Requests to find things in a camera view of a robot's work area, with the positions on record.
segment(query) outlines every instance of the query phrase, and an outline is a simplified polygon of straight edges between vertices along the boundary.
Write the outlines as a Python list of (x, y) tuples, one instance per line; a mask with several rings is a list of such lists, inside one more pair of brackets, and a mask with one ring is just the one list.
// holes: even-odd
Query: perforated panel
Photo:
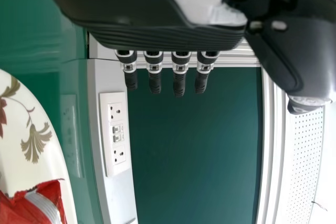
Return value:
[(293, 116), (294, 154), (287, 223), (308, 223), (319, 176), (323, 140), (323, 109)]

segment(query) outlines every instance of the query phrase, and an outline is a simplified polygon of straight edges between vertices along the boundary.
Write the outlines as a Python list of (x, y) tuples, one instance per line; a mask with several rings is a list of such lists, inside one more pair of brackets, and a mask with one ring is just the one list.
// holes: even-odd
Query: red packaging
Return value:
[(44, 182), (13, 198), (0, 191), (1, 224), (67, 224), (58, 180)]

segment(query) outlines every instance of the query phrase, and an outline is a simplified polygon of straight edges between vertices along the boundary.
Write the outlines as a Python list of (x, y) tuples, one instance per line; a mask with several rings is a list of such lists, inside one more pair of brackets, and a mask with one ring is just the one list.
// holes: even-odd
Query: leaf pattern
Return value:
[(23, 152), (26, 152), (26, 160), (31, 160), (33, 164), (36, 164), (38, 162), (39, 155), (37, 152), (41, 154), (46, 145), (45, 142), (50, 141), (50, 138), (52, 136), (51, 131), (45, 134), (48, 129), (48, 123), (44, 123), (44, 128), (40, 131), (36, 131), (35, 125), (31, 124), (28, 140), (26, 142), (21, 140), (21, 149)]
[(19, 88), (20, 88), (20, 82), (15, 77), (12, 76), (10, 87), (7, 86), (7, 88), (5, 89), (3, 94), (0, 95), (0, 97), (11, 97), (16, 94)]
[(0, 99), (0, 136), (1, 138), (4, 136), (4, 131), (2, 129), (3, 124), (7, 124), (6, 113), (4, 107), (7, 106), (7, 103), (4, 99)]
[(46, 142), (50, 141), (52, 133), (50, 130), (49, 132), (47, 132), (49, 129), (48, 123), (44, 123), (44, 127), (42, 130), (36, 130), (35, 125), (33, 124), (33, 120), (30, 117), (30, 113), (34, 111), (35, 107), (29, 110), (25, 107), (23, 103), (14, 98), (11, 98), (16, 94), (19, 89), (20, 82), (15, 77), (11, 76), (10, 87), (7, 86), (5, 91), (0, 95), (0, 137), (3, 138), (4, 135), (2, 125), (7, 124), (7, 117), (4, 110), (4, 107), (7, 106), (7, 102), (5, 99), (10, 99), (15, 101), (17, 104), (23, 106), (28, 113), (29, 118), (26, 127), (28, 127), (31, 123), (29, 129), (29, 138), (26, 142), (21, 140), (21, 149), (23, 152), (25, 152), (26, 160), (32, 161), (33, 164), (36, 164), (39, 159), (39, 154), (43, 152), (44, 147), (46, 146)]

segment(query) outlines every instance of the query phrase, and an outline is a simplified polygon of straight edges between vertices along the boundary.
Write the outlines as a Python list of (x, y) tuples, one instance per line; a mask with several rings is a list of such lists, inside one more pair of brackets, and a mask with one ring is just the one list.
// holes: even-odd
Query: switch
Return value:
[(119, 125), (115, 125), (112, 127), (112, 133), (113, 134), (116, 134), (116, 133), (121, 133), (124, 131), (124, 127), (122, 124), (119, 124)]
[(117, 143), (124, 140), (124, 134), (116, 134), (113, 136), (113, 142)]

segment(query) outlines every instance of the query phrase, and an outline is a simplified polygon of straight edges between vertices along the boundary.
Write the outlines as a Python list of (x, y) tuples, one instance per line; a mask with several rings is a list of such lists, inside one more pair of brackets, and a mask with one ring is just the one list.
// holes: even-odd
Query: white outlet panel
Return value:
[(125, 151), (125, 145), (118, 146), (116, 148), (113, 148), (113, 164), (119, 165), (122, 162), (126, 161), (126, 151)]
[(100, 120), (107, 177), (131, 168), (131, 149), (125, 92), (101, 93)]

